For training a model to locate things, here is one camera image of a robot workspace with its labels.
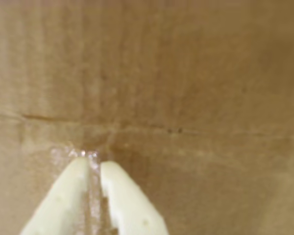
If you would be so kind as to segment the cream white gripper finger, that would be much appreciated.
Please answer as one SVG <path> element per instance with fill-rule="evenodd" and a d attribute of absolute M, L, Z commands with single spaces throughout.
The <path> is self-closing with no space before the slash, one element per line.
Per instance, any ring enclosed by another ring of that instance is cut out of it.
<path fill-rule="evenodd" d="M 22 235 L 72 235 L 89 188 L 89 162 L 80 157 L 61 172 L 23 227 Z"/>
<path fill-rule="evenodd" d="M 139 185 L 116 162 L 100 164 L 102 195 L 112 228 L 120 235 L 167 235 L 165 220 Z"/>

